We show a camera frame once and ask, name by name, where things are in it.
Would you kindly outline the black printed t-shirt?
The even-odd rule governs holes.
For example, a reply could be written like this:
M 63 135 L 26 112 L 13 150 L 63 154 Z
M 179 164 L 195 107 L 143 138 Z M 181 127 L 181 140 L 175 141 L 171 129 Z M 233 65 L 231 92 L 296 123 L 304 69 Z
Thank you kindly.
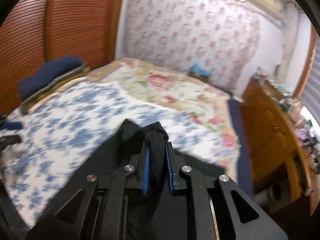
M 144 142 L 150 149 L 149 187 L 142 194 Z M 175 151 L 180 189 L 170 192 L 159 122 L 125 120 L 114 136 L 71 176 L 27 239 L 214 239 L 209 205 L 222 167 Z

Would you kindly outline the beaded cushion mat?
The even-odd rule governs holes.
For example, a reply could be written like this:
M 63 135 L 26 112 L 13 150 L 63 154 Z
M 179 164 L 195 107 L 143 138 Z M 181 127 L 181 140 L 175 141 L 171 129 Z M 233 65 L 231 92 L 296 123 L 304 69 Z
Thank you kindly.
M 28 98 L 22 101 L 19 106 L 19 111 L 22 115 L 27 115 L 28 111 L 35 106 L 42 99 L 46 98 L 50 94 L 53 94 L 58 88 L 62 87 L 69 81 L 72 81 L 77 78 L 85 77 L 91 71 L 90 67 L 86 64 L 62 74 L 56 77 L 53 81 L 50 81 L 44 88 L 36 91 L 34 94 L 31 94 Z

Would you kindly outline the blue floral white cloth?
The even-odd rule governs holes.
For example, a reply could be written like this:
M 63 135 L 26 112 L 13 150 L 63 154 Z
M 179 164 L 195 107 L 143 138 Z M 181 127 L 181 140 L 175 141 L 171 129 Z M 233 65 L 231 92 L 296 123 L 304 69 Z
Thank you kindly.
M 222 158 L 223 140 L 187 113 L 131 97 L 116 82 L 81 82 L 31 115 L 13 111 L 22 142 L 1 154 L 4 185 L 18 214 L 31 228 L 69 177 L 110 138 L 125 119 L 139 126 L 160 122 L 173 148 L 205 163 Z

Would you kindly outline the navy folded blanket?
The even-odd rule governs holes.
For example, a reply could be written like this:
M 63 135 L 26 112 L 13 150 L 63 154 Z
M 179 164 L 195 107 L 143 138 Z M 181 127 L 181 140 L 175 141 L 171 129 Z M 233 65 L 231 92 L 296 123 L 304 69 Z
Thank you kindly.
M 71 55 L 44 63 L 36 74 L 26 77 L 17 83 L 20 99 L 23 101 L 29 98 L 37 91 L 46 87 L 56 77 L 74 70 L 82 64 L 83 61 L 81 59 Z

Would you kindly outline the pink floral bedspread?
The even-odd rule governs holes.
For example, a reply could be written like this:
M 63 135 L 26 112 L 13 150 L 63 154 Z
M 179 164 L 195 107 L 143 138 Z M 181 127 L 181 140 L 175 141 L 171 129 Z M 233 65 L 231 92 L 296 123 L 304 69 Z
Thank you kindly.
M 220 137 L 222 159 L 217 163 L 236 178 L 241 145 L 228 106 L 232 97 L 226 92 L 185 74 L 132 58 L 92 70 L 88 80 L 117 81 L 135 99 L 187 114 L 193 122 Z

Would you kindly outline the navy bed sheet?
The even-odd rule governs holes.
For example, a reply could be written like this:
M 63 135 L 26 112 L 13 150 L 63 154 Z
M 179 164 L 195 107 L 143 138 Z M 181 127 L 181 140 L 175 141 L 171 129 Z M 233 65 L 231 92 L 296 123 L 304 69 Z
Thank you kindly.
M 227 103 L 229 108 L 229 114 L 232 120 L 232 125 L 236 132 L 236 135 L 238 136 L 238 141 L 240 144 L 240 156 L 238 157 L 238 161 L 236 162 L 237 182 L 240 188 L 247 195 L 253 198 L 253 183 L 248 155 L 249 150 L 247 140 L 245 138 L 245 130 L 241 118 L 240 105 L 234 99 L 229 99 Z

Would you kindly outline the blue item on box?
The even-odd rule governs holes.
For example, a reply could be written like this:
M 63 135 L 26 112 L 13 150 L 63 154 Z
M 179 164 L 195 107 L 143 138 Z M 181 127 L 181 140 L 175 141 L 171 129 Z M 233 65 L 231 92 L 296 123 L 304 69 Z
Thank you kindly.
M 197 63 L 195 63 L 191 66 L 189 73 L 193 76 L 196 76 L 196 77 L 204 77 L 204 78 L 210 77 L 210 72 L 201 68 Z

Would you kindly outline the wooden sideboard cabinet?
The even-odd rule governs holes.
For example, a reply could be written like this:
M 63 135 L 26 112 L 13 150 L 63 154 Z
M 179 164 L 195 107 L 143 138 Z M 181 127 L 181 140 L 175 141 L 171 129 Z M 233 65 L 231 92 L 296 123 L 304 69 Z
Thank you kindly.
M 241 117 L 249 148 L 253 188 L 266 189 L 278 180 L 287 183 L 289 202 L 302 201 L 312 215 L 319 203 L 318 180 L 312 159 L 295 135 L 289 115 L 276 103 L 279 93 L 267 80 L 251 78 L 242 96 Z

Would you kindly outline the brown louvered wardrobe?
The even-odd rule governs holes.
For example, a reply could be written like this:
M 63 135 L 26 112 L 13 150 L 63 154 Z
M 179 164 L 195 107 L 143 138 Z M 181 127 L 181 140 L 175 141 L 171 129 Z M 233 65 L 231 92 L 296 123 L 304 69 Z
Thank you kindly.
M 1 113 L 20 104 L 18 82 L 66 55 L 98 68 L 115 58 L 122 0 L 1 0 Z

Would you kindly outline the pink circle patterned curtain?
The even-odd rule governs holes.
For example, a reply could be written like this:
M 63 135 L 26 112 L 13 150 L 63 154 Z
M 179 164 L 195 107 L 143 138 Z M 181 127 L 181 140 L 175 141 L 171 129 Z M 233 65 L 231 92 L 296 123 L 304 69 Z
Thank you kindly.
M 119 54 L 187 73 L 198 65 L 235 93 L 257 51 L 258 14 L 233 0 L 123 0 Z

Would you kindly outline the beige side window curtain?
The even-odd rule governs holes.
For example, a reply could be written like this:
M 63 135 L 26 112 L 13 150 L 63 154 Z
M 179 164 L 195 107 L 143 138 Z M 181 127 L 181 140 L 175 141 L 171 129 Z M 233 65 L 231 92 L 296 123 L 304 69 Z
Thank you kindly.
M 277 83 L 283 83 L 287 76 L 288 67 L 296 45 L 298 33 L 299 11 L 294 3 L 285 5 L 283 55 L 278 68 Z

